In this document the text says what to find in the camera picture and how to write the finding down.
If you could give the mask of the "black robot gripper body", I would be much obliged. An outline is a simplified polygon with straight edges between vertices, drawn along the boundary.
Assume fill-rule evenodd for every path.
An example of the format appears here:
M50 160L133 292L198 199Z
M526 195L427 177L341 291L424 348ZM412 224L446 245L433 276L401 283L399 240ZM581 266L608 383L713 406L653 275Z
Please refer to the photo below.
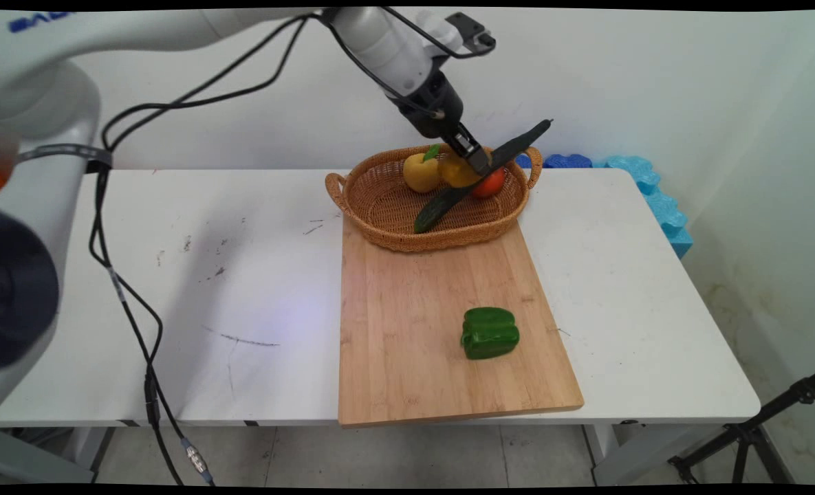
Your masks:
M450 142L457 135L464 110L463 100L441 70L433 70L429 78L407 96L407 100L420 109L399 103L399 113L422 137Z

